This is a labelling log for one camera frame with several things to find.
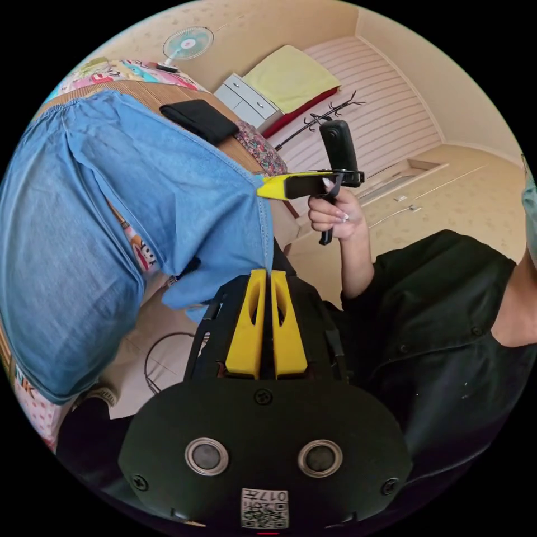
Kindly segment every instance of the black cloth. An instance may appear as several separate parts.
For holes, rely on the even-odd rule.
[[[342,296],[343,312],[327,304],[352,382],[395,415],[413,459],[399,495],[355,524],[354,535],[379,531],[446,490],[507,420],[537,358],[537,345],[506,348],[491,334],[514,267],[475,239],[444,231],[379,256],[367,290]],[[274,268],[294,273],[276,244]],[[131,507],[137,500],[116,462],[131,418],[110,421],[88,407],[83,415],[90,403],[65,420],[58,457],[86,483],[124,498],[132,518],[179,535],[172,522]]]
[[[239,127],[203,99],[162,105],[161,114],[212,145],[239,132]]]

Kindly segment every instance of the colorful bedsheet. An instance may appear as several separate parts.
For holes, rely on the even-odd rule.
[[[80,66],[67,75],[46,98],[45,102],[63,95],[101,82],[114,82],[118,80],[137,80],[143,82],[159,82],[161,84],[174,84],[191,90],[207,91],[203,86],[192,80],[187,74],[178,71],[168,73],[155,69],[154,63],[140,60],[110,60],[96,58]]]

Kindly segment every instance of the qr code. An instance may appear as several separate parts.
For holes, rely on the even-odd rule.
[[[251,529],[284,529],[289,527],[287,491],[242,489],[242,527]]]

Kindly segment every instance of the beige wallpaper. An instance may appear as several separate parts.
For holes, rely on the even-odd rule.
[[[427,235],[452,229],[475,237],[515,261],[520,260],[525,250],[521,169],[489,153],[452,145],[441,145],[416,158],[448,162],[449,166],[365,207],[369,225],[388,217],[371,228],[373,259]],[[407,200],[394,200],[401,195],[407,196]],[[411,204],[421,210],[390,216]],[[334,241],[323,247],[318,241],[318,233],[296,241],[289,258],[301,278],[314,285],[325,300],[339,305],[339,245]]]
[[[429,41],[378,13],[360,8],[357,34],[410,79],[445,141],[496,152],[520,165],[520,148],[492,101],[451,58]]]
[[[198,0],[138,23],[86,60],[107,56],[160,62],[166,59],[162,46],[170,35],[188,26],[206,26],[215,33],[212,47],[177,65],[214,91],[228,75],[246,74],[283,45],[302,50],[354,35],[357,18],[356,6],[338,0]]]

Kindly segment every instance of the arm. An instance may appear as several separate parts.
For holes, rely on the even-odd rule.
[[[343,296],[351,300],[360,296],[373,280],[375,269],[371,261],[371,247],[367,225],[362,225],[346,241],[340,240],[341,288]]]
[[[331,190],[333,184],[326,182]],[[315,231],[332,229],[334,238],[340,240],[341,285],[343,296],[353,299],[361,295],[373,279],[369,228],[356,196],[347,189],[340,189],[335,205],[317,198],[309,200],[309,219]]]

